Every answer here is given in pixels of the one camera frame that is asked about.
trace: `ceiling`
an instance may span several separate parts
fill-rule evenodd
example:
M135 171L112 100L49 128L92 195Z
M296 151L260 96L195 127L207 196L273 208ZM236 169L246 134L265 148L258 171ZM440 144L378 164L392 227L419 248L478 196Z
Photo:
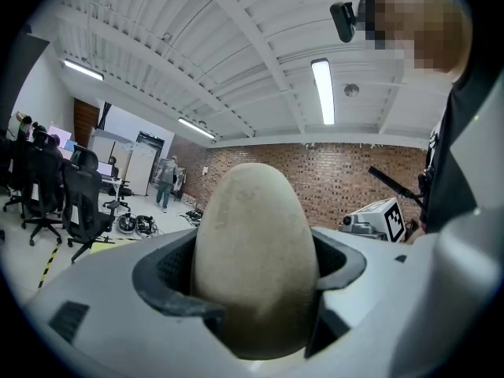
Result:
M426 147L450 82L412 70L357 33L339 40L329 13L358 0L50 0L45 22L78 98L93 96L206 146L375 143ZM336 125L323 124L310 62L330 61ZM355 83L360 93L343 93ZM212 143L177 122L206 123Z

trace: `brown door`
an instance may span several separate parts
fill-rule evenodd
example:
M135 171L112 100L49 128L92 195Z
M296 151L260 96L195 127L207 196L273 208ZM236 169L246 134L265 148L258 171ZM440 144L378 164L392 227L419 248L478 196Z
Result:
M73 128L79 146L87 147L91 129L98 126L100 109L75 99L73 103Z

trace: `standing person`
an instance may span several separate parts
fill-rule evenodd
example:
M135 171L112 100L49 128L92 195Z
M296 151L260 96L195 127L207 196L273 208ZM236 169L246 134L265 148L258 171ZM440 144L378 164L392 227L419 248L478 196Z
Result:
M366 39L413 54L415 68L444 73L453 83L424 172L427 196L421 221L439 232L476 200L450 147L483 104L502 70L501 39L492 34L496 12L477 0L361 0Z
M180 171L179 166L177 165L177 156L173 155L171 160L165 161L165 164L161 168L161 174L159 175L159 188L157 189L156 203L159 206L161 196L164 194L163 213L166 213L166 206L168 205L170 192L172 191L173 185L179 175Z

